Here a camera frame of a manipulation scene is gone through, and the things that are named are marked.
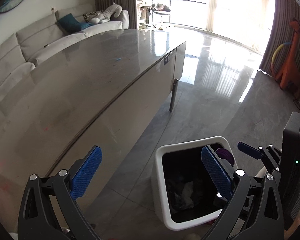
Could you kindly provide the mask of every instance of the stuffed animal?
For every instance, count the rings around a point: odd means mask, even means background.
[[[113,5],[109,6],[103,13],[100,13],[97,16],[90,19],[89,23],[92,24],[106,23],[110,21],[110,17],[113,14],[115,18],[118,18],[121,12],[122,12],[122,7],[118,4],[113,3]]]

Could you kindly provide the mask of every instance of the purple round object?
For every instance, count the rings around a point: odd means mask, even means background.
[[[219,148],[216,150],[216,154],[219,158],[227,160],[232,167],[234,166],[234,157],[227,149]]]

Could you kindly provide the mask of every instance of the patterned pillow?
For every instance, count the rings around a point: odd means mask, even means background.
[[[103,12],[104,12],[104,10],[102,10],[102,11],[96,11],[96,12],[90,12],[90,13],[85,13],[85,14],[83,14],[83,17],[84,17],[85,22],[88,23],[91,18],[93,18],[93,17],[95,17],[98,14],[103,13]]]

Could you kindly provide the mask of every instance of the glossy tabletop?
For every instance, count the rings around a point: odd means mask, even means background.
[[[48,175],[113,100],[185,41],[174,32],[169,37],[155,44],[154,31],[98,34],[21,80],[0,103],[0,202],[17,203],[14,192],[29,175]]]

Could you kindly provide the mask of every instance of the blue gripper pad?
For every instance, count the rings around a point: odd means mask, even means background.
[[[202,148],[201,160],[220,195],[229,201],[233,195],[231,178],[208,146]]]
[[[83,196],[101,160],[101,148],[96,147],[72,179],[70,195],[73,200]]]

